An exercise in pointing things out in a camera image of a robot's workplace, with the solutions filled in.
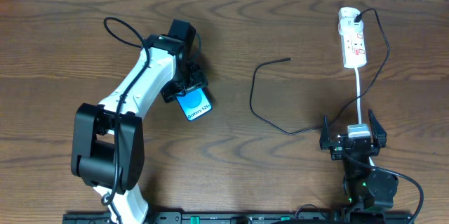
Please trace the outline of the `blue Galaxy smartphone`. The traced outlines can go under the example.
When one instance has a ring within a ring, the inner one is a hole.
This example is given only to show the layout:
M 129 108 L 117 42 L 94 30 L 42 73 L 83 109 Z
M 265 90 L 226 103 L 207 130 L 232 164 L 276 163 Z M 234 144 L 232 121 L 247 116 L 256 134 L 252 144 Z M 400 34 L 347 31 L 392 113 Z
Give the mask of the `blue Galaxy smartphone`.
M 178 96 L 177 102 L 188 121 L 194 121 L 213 109 L 202 88 L 196 89 L 184 96 Z

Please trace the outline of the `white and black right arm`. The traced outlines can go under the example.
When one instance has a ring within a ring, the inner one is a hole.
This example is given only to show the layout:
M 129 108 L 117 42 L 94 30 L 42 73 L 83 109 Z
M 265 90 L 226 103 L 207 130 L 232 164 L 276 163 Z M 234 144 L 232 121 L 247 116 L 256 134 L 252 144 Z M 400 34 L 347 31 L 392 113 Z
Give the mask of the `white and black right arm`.
M 386 146 L 387 132 L 372 110 L 368 118 L 368 124 L 349 125 L 347 133 L 337 141 L 330 139 L 328 120 L 323 120 L 320 148 L 328 150 L 331 159 L 342 161 L 344 166 L 343 188 L 350 199 L 344 210 L 346 218 L 352 213 L 384 213 L 393 207 L 397 192 L 397 176 L 376 169 L 370 162 Z

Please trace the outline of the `white charger adapter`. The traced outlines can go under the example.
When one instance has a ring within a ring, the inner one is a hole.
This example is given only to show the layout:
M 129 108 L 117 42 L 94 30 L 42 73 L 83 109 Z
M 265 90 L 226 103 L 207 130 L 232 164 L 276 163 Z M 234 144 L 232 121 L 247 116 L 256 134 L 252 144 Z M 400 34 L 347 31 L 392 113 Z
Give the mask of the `white charger adapter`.
M 340 35 L 349 35 L 363 31 L 363 21 L 358 17 L 345 17 L 339 20 L 338 32 Z

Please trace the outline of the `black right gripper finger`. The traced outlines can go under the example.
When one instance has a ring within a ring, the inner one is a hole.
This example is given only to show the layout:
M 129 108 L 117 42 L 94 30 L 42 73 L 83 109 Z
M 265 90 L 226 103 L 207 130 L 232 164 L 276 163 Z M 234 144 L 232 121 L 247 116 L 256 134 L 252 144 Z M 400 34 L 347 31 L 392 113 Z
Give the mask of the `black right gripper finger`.
M 331 147 L 327 117 L 323 118 L 323 126 L 321 127 L 321 136 L 319 138 L 319 145 L 321 150 L 328 150 Z
M 376 119 L 374 112 L 372 110 L 368 110 L 368 118 L 372 131 L 374 145 L 378 148 L 385 147 L 387 144 L 387 132 L 384 130 L 379 121 Z

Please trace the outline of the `white power strip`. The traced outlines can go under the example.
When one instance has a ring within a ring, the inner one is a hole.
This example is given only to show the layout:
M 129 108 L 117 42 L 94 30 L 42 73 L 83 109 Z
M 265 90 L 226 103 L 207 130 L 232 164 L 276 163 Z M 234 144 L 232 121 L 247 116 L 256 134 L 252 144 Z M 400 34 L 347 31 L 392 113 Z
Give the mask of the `white power strip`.
M 339 10 L 338 18 L 358 17 L 360 11 L 356 8 L 343 7 Z M 348 69 L 363 67 L 367 63 L 366 48 L 363 31 L 349 35 L 340 35 L 343 66 Z

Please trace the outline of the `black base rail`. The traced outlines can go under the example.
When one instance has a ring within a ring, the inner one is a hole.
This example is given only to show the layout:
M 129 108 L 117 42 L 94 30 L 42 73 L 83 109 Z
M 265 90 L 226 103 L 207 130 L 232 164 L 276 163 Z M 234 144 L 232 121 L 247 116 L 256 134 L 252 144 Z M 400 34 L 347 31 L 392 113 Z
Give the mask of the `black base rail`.
M 409 223 L 411 213 L 380 214 L 353 213 L 350 222 L 330 213 L 319 213 L 306 209 L 299 213 L 181 213 L 174 211 L 154 212 L 142 223 L 145 224 L 230 224 L 230 223 Z M 66 213 L 62 216 L 64 224 L 114 223 L 110 213 Z

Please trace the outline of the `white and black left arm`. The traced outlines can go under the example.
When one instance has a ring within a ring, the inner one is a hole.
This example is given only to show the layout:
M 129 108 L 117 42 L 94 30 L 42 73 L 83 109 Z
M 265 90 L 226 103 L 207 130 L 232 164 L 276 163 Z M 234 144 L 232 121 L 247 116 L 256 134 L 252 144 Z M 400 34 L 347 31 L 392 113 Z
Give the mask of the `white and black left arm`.
M 213 108 L 205 74 L 190 55 L 199 38 L 174 19 L 167 34 L 139 36 L 138 61 L 97 105 L 82 104 L 74 118 L 71 172 L 101 196 L 106 213 L 65 214 L 63 223 L 144 223 L 150 205 L 138 181 L 144 162 L 143 120 L 158 95 L 177 101 L 188 121 Z

